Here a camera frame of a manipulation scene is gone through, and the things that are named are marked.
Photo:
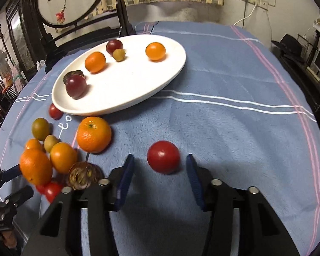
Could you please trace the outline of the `person's left hand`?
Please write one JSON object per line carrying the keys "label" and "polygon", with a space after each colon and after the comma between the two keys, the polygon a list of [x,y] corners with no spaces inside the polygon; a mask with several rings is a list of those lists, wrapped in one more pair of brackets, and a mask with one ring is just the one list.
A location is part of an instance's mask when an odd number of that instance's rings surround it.
{"label": "person's left hand", "polygon": [[9,249],[16,249],[18,242],[14,230],[0,231],[0,238]]}

